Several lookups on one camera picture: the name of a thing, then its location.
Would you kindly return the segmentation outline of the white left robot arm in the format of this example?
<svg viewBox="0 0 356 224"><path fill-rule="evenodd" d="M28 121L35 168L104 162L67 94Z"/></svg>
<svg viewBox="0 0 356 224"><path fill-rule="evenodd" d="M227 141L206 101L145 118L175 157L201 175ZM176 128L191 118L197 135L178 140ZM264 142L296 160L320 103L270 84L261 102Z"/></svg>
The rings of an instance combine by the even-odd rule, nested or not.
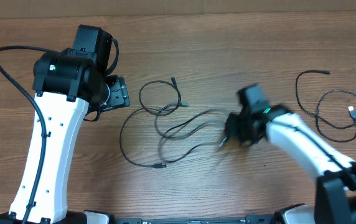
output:
<svg viewBox="0 0 356 224"><path fill-rule="evenodd" d="M43 49L33 68L35 109L26 166L9 211L0 223L114 223L113 215L71 212L67 186L81 124L89 113L129 106L125 81L110 52L118 42L99 27L80 25L73 46Z"/></svg>

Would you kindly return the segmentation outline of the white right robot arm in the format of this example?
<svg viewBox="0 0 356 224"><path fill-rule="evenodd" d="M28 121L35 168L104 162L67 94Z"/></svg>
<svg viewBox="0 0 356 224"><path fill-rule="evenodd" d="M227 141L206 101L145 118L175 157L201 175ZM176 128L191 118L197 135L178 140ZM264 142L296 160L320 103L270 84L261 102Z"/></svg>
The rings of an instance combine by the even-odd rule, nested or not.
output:
<svg viewBox="0 0 356 224"><path fill-rule="evenodd" d="M313 206L277 211L272 223L356 223L356 161L334 149L301 117L283 105L271 106L258 84L238 90L242 109L230 113L226 139L252 146L265 138L294 159L316 184Z"/></svg>

